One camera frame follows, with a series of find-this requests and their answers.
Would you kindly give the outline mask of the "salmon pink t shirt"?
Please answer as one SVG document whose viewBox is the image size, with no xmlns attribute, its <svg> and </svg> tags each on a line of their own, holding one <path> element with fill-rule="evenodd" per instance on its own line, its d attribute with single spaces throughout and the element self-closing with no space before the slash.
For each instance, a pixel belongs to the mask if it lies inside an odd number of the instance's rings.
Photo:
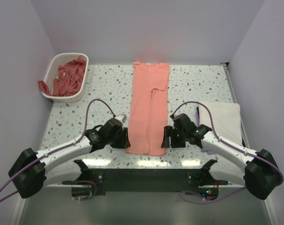
<svg viewBox="0 0 284 225">
<path fill-rule="evenodd" d="M 168 63 L 134 62 L 127 153 L 162 156 L 164 127 L 168 123 Z"/>
</svg>

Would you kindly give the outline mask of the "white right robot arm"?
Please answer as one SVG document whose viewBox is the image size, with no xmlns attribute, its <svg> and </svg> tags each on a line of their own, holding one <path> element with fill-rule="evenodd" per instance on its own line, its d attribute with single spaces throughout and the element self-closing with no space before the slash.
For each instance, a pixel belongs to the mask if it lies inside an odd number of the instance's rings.
<svg viewBox="0 0 284 225">
<path fill-rule="evenodd" d="M 220 180 L 232 182 L 244 186 L 256 198 L 265 200 L 275 187 L 283 183 L 283 175 L 269 151 L 238 146 L 218 135 L 213 126 L 195 125 L 184 113 L 172 116 L 172 120 L 173 126 L 164 127 L 162 148 L 184 148 L 187 143 L 196 145 L 215 152 L 242 171 L 242 174 L 235 174 L 214 169 L 217 160 L 211 159 L 201 167 L 198 176 L 193 177 L 198 186 Z"/>
</svg>

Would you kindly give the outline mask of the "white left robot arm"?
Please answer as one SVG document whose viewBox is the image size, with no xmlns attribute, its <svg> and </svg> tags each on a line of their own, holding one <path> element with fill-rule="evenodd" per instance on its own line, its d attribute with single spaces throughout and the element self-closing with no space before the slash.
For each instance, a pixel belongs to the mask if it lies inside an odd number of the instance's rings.
<svg viewBox="0 0 284 225">
<path fill-rule="evenodd" d="M 37 152 L 31 148 L 23 150 L 8 172 L 21 198 L 29 198 L 43 187 L 62 181 L 86 183 L 88 168 L 82 163 L 67 165 L 66 162 L 108 145 L 117 149 L 129 147 L 127 128 L 123 126 L 126 120 L 126 115 L 119 114 L 104 125 L 85 130 L 83 135 L 57 147 Z"/>
</svg>

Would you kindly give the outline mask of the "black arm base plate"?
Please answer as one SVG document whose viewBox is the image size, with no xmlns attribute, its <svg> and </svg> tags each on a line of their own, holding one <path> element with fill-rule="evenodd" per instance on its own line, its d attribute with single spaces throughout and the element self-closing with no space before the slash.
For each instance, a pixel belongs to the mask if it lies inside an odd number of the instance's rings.
<svg viewBox="0 0 284 225">
<path fill-rule="evenodd" d="M 228 185 L 225 180 L 216 180 L 203 169 L 86 169 L 74 181 L 72 196 L 87 199 L 107 192 L 180 192 L 189 190 L 210 196 L 204 186 Z"/>
</svg>

